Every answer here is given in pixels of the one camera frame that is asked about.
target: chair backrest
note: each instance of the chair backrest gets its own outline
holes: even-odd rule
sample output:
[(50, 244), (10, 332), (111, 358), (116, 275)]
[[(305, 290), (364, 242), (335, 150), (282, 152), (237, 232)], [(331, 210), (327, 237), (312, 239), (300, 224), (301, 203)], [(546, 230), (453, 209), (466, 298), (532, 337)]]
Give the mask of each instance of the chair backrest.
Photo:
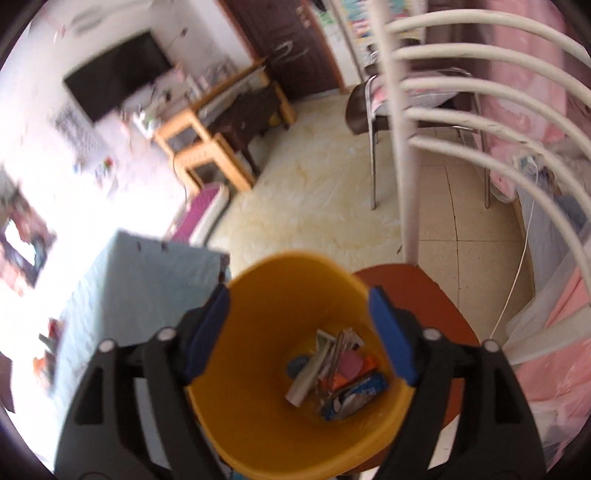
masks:
[[(566, 184), (577, 199), (588, 220), (591, 220), (591, 197), (575, 179), (570, 170), (541, 143), (490, 119), (473, 113), (447, 109), (412, 108), (409, 90), (444, 89), (493, 95), (522, 105), (557, 125), (591, 159), (591, 141), (574, 123), (562, 114), (511, 87), (488, 80), (464, 77), (421, 77), (407, 78), (410, 60), (432, 58), (470, 58), (496, 60), (530, 69), (562, 86), (591, 108), (591, 90), (573, 76), (559, 68), (506, 48), (490, 45), (453, 43), (401, 47), (398, 35), (407, 29), (444, 24), (492, 24), (512, 27), (537, 35), (579, 59), (591, 68), (591, 59), (586, 50), (566, 35), (528, 18), (501, 12), (461, 9), (432, 12), (424, 15), (388, 21), (387, 0), (370, 0), (369, 12), (372, 29), (381, 52), (380, 68), (385, 76), (388, 89), (390, 125), (392, 126), (392, 149), (397, 172), (398, 200), (401, 212), (402, 245), (404, 261), (418, 264), (418, 182), (420, 173), (419, 150), (459, 157), (484, 168), (498, 172), (516, 185), (523, 187), (544, 209), (564, 237), (580, 268), (584, 284), (591, 298), (591, 268), (589, 260), (571, 227), (569, 220), (554, 201), (537, 187), (528, 177), (513, 167), (505, 165), (491, 156), (451, 142), (417, 135), (416, 122), (440, 122), (480, 130), (504, 140), (521, 144), (536, 159), (551, 169), (556, 177)], [(591, 306), (587, 305), (569, 318), (520, 342), (515, 342), (505, 353), (512, 364), (538, 358), (546, 353), (559, 350), (571, 343), (591, 337)]]

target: television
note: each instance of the television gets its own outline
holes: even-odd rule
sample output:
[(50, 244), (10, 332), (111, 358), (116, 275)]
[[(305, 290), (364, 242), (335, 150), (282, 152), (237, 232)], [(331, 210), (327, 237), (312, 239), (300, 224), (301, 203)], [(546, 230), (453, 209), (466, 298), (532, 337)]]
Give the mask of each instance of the television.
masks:
[(172, 67), (148, 31), (101, 53), (64, 83), (94, 123)]

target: screw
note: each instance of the screw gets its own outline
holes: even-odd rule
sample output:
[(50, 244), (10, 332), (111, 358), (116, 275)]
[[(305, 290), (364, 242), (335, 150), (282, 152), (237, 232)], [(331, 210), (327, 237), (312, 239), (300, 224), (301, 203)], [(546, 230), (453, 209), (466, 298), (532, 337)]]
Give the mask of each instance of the screw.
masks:
[(116, 343), (114, 340), (103, 340), (99, 345), (99, 350), (103, 353), (107, 353), (115, 348), (115, 345)]
[(437, 342), (438, 340), (441, 340), (441, 332), (435, 328), (425, 328), (423, 330), (423, 336), (430, 342)]
[(499, 344), (492, 339), (485, 340), (482, 346), (487, 352), (490, 353), (497, 353), (499, 350), (501, 350)]
[(168, 342), (176, 337), (177, 331), (172, 327), (163, 328), (158, 332), (158, 340), (161, 342)]

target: door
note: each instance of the door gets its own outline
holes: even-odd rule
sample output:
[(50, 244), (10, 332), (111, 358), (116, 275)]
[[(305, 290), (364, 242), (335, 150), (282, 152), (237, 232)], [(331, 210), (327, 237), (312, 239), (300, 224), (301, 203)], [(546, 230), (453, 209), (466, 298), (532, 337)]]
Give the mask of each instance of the door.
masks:
[(305, 1), (225, 0), (290, 100), (339, 87), (324, 37), (309, 18)]

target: floor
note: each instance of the floor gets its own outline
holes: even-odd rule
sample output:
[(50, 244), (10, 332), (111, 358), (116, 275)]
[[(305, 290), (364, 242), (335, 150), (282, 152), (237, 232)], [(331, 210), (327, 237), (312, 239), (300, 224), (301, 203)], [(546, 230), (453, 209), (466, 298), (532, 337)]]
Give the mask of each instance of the floor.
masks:
[[(377, 147), (378, 208), (369, 208), (367, 135), (344, 122), (346, 96), (295, 105), (288, 132), (272, 129), (252, 152), (263, 173), (252, 192), (237, 194), (209, 242), (231, 254), (234, 275), (288, 249), (321, 252), (349, 271), (401, 262), (400, 222), (391, 143)], [(451, 129), (430, 135), (455, 141)], [(442, 155), (421, 158), (419, 263), (463, 313), (479, 339), (488, 338), (511, 289), (523, 240), (512, 205), (483, 204), (475, 168)], [(503, 318), (531, 299), (522, 269)], [(503, 328), (495, 337), (505, 340)]]

